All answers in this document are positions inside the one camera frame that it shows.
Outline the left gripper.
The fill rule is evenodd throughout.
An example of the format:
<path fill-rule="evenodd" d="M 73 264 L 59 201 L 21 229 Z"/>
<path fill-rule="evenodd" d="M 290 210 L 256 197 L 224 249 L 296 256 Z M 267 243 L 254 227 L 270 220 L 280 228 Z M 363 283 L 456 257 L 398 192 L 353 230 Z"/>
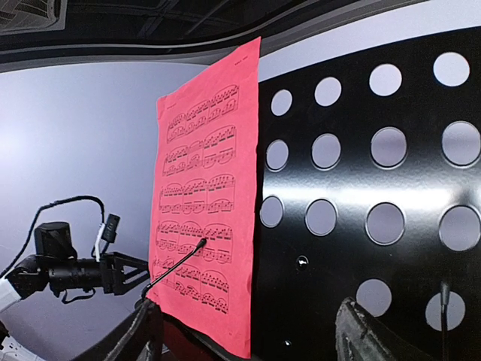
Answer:
<path fill-rule="evenodd" d="M 146 260 L 119 252 L 106 253 L 100 258 L 99 267 L 105 294 L 125 295 L 150 279 Z"/>

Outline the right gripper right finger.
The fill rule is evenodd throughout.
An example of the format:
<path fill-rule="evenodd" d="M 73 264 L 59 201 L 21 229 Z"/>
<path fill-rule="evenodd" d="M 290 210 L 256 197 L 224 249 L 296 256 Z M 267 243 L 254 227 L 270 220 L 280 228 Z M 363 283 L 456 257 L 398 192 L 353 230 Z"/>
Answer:
<path fill-rule="evenodd" d="M 358 304 L 345 298 L 335 319 L 339 360 L 431 360 L 432 357 L 387 328 Z"/>

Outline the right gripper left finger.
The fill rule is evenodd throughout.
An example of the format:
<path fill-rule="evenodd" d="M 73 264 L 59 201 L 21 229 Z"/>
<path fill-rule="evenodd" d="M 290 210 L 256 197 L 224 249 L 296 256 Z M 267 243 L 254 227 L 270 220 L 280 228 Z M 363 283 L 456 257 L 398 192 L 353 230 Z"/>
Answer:
<path fill-rule="evenodd" d="M 163 313 L 146 299 L 123 322 L 75 360 L 161 360 Z"/>

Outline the red sheet music page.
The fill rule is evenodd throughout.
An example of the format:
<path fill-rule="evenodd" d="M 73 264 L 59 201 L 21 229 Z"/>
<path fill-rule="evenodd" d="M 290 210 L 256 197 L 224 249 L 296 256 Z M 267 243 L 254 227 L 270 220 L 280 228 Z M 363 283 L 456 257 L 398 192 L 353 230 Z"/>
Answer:
<path fill-rule="evenodd" d="M 157 102 L 147 295 L 242 358 L 251 355 L 260 44 Z"/>

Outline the black music stand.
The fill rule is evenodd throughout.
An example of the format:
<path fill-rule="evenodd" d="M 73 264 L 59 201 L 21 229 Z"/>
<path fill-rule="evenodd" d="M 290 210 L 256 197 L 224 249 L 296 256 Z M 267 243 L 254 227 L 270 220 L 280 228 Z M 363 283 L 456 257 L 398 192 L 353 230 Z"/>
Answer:
<path fill-rule="evenodd" d="M 336 360 L 353 298 L 432 359 L 480 358 L 480 29 L 259 81 L 251 355 Z"/>

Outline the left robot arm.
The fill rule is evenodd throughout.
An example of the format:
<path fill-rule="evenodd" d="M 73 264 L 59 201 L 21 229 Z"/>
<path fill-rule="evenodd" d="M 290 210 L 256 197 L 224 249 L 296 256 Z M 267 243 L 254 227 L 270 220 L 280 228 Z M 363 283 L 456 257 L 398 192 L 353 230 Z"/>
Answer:
<path fill-rule="evenodd" d="M 34 230 L 36 254 L 1 277 L 1 310 L 49 288 L 67 305 L 91 299 L 97 290 L 121 296 L 150 279 L 148 262 L 122 253 L 80 259 L 67 222 L 42 223 Z"/>

